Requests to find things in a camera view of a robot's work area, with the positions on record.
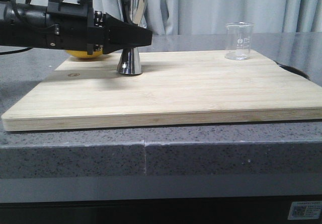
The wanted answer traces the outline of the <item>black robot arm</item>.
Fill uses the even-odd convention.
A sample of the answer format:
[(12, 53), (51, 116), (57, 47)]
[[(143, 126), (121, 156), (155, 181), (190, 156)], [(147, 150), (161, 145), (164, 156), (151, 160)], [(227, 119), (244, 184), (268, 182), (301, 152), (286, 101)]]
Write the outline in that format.
[(48, 0), (47, 6), (31, 0), (1, 0), (1, 45), (85, 51), (92, 55), (149, 46), (152, 32), (134, 23), (95, 11), (92, 0), (76, 4)]

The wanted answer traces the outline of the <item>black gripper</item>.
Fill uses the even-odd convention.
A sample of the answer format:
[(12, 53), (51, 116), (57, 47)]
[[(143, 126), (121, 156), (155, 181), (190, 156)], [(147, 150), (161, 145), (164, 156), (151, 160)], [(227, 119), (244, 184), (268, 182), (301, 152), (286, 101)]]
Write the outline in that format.
[(95, 11), (92, 0), (78, 0), (76, 4), (48, 0), (46, 13), (47, 22), (55, 24), (54, 35), (61, 49), (109, 54), (152, 43), (151, 30)]

